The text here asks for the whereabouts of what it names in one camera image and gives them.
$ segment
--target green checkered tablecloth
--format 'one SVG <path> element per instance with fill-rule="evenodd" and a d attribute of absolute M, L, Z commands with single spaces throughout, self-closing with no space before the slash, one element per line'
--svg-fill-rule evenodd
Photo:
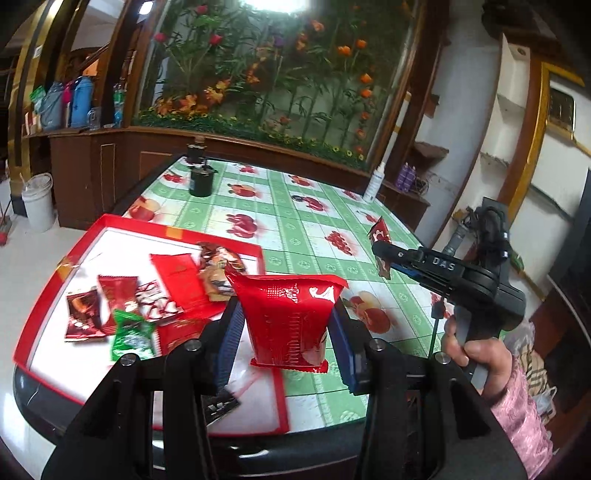
<path fill-rule="evenodd" d="M 433 330 L 431 293 L 406 275 L 377 275 L 367 233 L 383 216 L 392 241 L 404 248 L 420 243 L 379 201 L 274 170 L 211 161 L 217 170 L 213 194 L 189 195 L 189 166 L 179 160 L 144 192 L 158 202 L 153 222 L 261 246 L 268 273 L 336 274 L 349 289 L 342 293 L 352 318 L 367 321 L 372 334 L 405 353 L 425 356 Z M 347 248 L 327 240 L 339 234 Z M 443 323 L 439 337 L 443 334 Z M 340 379 L 328 343 L 327 374 L 284 371 L 292 431 L 311 430 L 363 418 L 367 399 L 350 395 Z"/>

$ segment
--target plastic bag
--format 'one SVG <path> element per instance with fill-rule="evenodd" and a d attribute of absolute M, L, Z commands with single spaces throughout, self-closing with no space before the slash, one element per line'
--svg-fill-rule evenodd
<path fill-rule="evenodd" d="M 327 372 L 326 328 L 345 280 L 335 275 L 243 275 L 230 264 L 226 277 L 244 309 L 253 365 Z"/>
<path fill-rule="evenodd" d="M 513 356 L 519 357 L 521 349 L 525 345 L 533 345 L 535 338 L 535 326 L 529 320 L 524 320 L 515 329 L 505 335 L 503 342 Z"/>
<path fill-rule="evenodd" d="M 554 400 L 554 396 L 556 395 L 557 391 L 558 389 L 556 387 L 552 387 L 540 395 L 535 395 L 532 397 L 535 401 L 535 409 L 538 411 L 538 415 L 543 415 L 546 412 L 552 412 L 552 401 Z"/>

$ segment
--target red snack package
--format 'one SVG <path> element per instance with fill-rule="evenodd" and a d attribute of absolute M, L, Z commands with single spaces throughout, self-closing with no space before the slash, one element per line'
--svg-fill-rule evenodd
<path fill-rule="evenodd" d="M 100 329 L 99 294 L 96 288 L 66 297 L 70 319 L 66 342 L 78 342 L 105 336 Z"/>
<path fill-rule="evenodd" d="M 168 355 L 181 343 L 184 343 L 191 338 L 199 338 L 208 323 L 209 320 L 181 318 L 180 320 L 168 323 L 167 325 L 156 327 L 158 342 L 160 344 L 160 353 L 162 355 Z"/>
<path fill-rule="evenodd" d="M 135 290 L 138 288 L 138 277 L 106 277 L 99 275 L 98 282 L 111 311 L 109 319 L 100 329 L 106 335 L 114 335 L 117 330 L 117 324 L 113 318 L 113 310 L 117 309 L 139 314 L 138 302 L 135 298 Z"/>
<path fill-rule="evenodd" d="M 168 323 L 183 311 L 174 300 L 164 294 L 157 281 L 140 285 L 135 298 L 138 300 L 140 313 L 150 323 Z"/>
<path fill-rule="evenodd" d="M 347 285 L 336 275 L 243 275 L 226 266 L 258 367 L 326 373 L 330 312 Z"/>
<path fill-rule="evenodd" d="M 185 318 L 204 320 L 224 311 L 224 302 L 211 302 L 199 278 L 199 268 L 191 254 L 150 255 L 150 261 L 168 290 L 170 298 L 181 307 Z"/>
<path fill-rule="evenodd" d="M 368 233 L 369 241 L 374 244 L 378 240 L 392 243 L 390 239 L 390 233 L 388 232 L 388 226 L 384 222 L 384 217 L 380 217 L 378 223 L 376 223 Z M 380 257 L 375 257 L 375 264 L 378 267 L 378 275 L 386 280 L 390 280 L 390 263 L 382 260 Z"/>

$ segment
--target water bottle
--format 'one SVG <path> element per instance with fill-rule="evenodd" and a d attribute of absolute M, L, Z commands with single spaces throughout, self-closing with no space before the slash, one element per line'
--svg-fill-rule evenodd
<path fill-rule="evenodd" d="M 415 167 L 413 167 L 412 170 L 409 170 L 408 171 L 408 175 L 404 179 L 404 184 L 402 186 L 402 191 L 403 192 L 408 192 L 410 190 L 410 187 L 413 186 L 414 179 L 416 179 L 416 178 L 417 178 L 417 169 Z"/>
<path fill-rule="evenodd" d="M 398 178 L 396 179 L 396 183 L 394 184 L 398 190 L 402 191 L 402 189 L 404 188 L 404 180 L 406 179 L 409 171 L 410 167 L 408 166 L 408 163 L 405 163 L 400 169 L 400 173 L 398 174 Z"/>
<path fill-rule="evenodd" d="M 92 103 L 92 80 L 90 77 L 79 77 L 72 99 L 72 128 L 88 125 L 88 112 Z"/>
<path fill-rule="evenodd" d="M 123 107 L 125 104 L 125 86 L 119 81 L 113 87 L 113 105 L 115 107 L 115 126 L 120 128 L 123 121 Z"/>
<path fill-rule="evenodd" d="M 41 127 L 47 132 L 61 128 L 64 109 L 63 94 L 64 86 L 60 82 L 53 82 L 41 101 Z"/>

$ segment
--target pink sleeve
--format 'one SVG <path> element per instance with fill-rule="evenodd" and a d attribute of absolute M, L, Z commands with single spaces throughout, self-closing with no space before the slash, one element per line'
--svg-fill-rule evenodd
<path fill-rule="evenodd" d="M 535 402 L 528 394 L 525 375 L 515 358 L 506 392 L 491 410 L 523 462 L 528 478 L 535 478 L 552 458 L 552 442 L 548 440 Z"/>

